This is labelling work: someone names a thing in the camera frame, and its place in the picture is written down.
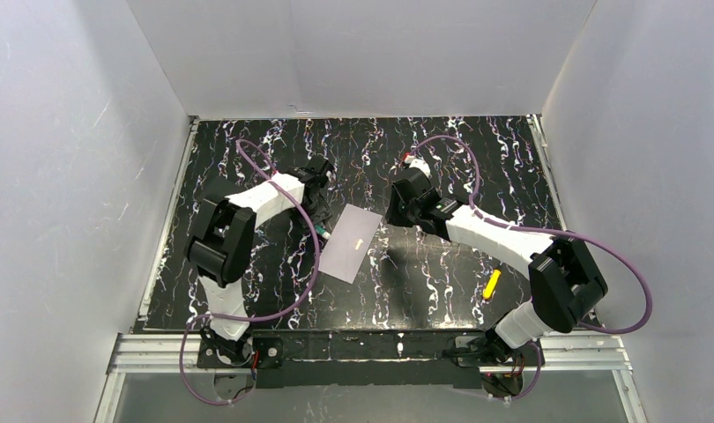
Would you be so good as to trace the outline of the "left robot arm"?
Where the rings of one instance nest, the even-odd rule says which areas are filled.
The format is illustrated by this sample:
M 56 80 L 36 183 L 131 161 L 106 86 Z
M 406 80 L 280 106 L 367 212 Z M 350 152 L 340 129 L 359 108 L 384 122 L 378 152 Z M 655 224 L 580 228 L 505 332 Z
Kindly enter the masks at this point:
M 192 223 L 185 254 L 196 267 L 205 290 L 212 332 L 227 341 L 243 338 L 251 323 L 276 320 L 298 308 L 304 298 L 276 314 L 249 316 L 242 277 L 249 268 L 256 230 L 270 219 L 293 210 L 313 238 L 324 234 L 331 215 L 324 192 L 335 175 L 322 155 L 303 167 L 277 172 L 265 182 L 238 194 L 227 180 L 218 180 L 203 197 Z

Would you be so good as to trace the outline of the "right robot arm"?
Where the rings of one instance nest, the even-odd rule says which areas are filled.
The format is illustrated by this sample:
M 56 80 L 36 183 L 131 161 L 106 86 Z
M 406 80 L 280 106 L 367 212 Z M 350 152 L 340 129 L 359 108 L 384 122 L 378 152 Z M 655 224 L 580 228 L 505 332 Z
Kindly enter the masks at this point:
M 585 243 L 568 234 L 518 232 L 481 218 L 464 200 L 442 197 L 417 167 L 391 184 L 388 224 L 466 245 L 526 273 L 531 299 L 502 317 L 485 341 L 512 351 L 549 332 L 569 333 L 602 300 L 608 287 Z

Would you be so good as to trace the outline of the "green white glue stick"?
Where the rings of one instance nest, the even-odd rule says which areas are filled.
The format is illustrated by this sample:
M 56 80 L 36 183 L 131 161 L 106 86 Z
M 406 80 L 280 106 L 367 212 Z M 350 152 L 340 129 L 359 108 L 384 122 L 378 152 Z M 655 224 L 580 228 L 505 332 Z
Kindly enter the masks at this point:
M 331 238 L 331 234 L 321 226 L 316 227 L 316 233 L 324 240 L 329 240 Z

